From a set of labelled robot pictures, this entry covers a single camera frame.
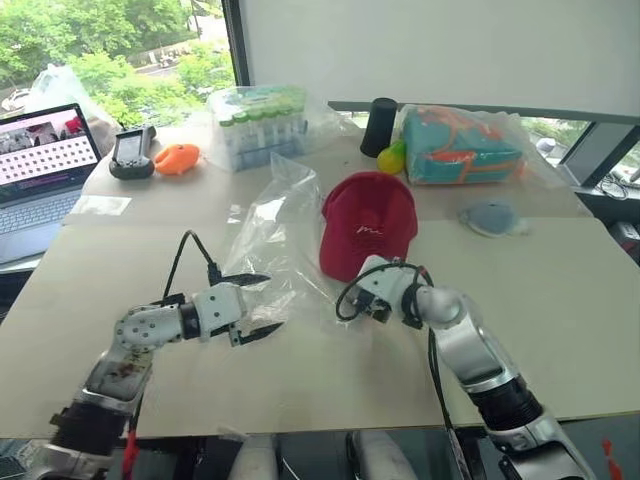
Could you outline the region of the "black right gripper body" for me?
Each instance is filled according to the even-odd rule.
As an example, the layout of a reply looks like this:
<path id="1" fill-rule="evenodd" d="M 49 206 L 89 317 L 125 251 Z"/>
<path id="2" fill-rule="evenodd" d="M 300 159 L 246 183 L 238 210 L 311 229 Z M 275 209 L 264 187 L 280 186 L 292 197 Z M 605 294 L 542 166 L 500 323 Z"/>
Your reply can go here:
<path id="1" fill-rule="evenodd" d="M 352 306 L 356 316 L 369 316 L 379 323 L 386 323 L 392 312 L 388 302 L 360 288 L 356 289 Z"/>

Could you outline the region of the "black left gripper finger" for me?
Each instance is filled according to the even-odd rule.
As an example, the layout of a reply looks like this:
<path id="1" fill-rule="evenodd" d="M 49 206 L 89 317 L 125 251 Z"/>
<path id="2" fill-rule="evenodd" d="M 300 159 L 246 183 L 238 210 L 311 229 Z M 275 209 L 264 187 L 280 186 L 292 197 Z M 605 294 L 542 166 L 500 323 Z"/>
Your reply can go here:
<path id="1" fill-rule="evenodd" d="M 266 274 L 258 273 L 240 273 L 233 275 L 224 275 L 219 279 L 220 283 L 230 283 L 239 287 L 246 287 L 251 285 L 257 285 L 263 282 L 268 282 L 271 277 Z"/>
<path id="2" fill-rule="evenodd" d="M 245 333 L 241 328 L 234 328 L 234 346 L 242 346 L 247 345 L 249 343 L 262 340 L 275 331 L 277 331 L 281 326 L 283 326 L 282 322 L 269 324 L 266 326 L 258 327 L 256 329 L 251 330 L 248 333 Z"/>

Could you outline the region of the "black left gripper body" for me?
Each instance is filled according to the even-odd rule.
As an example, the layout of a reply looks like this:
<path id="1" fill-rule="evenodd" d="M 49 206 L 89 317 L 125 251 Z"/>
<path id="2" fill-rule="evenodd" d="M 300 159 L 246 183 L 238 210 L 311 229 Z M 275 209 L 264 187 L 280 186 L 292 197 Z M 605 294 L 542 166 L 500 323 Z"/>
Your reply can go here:
<path id="1" fill-rule="evenodd" d="M 246 302 L 242 289 L 217 280 L 207 293 L 207 337 L 226 333 L 234 346 L 234 328 L 240 327 L 246 315 Z"/>

